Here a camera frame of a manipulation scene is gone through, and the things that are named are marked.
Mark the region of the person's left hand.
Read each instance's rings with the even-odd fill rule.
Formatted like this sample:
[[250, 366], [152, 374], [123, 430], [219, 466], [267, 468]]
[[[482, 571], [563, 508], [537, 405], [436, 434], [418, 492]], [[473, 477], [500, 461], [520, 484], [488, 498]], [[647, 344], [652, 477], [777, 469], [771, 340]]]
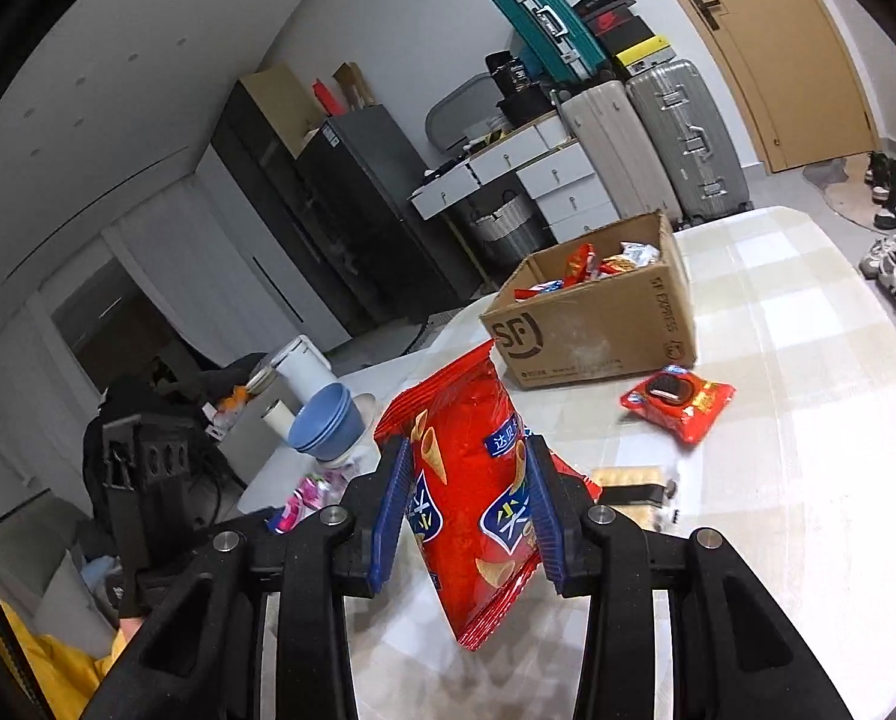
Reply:
[[121, 617], [119, 619], [119, 632], [123, 635], [124, 640], [129, 642], [142, 628], [146, 618], [144, 616]]

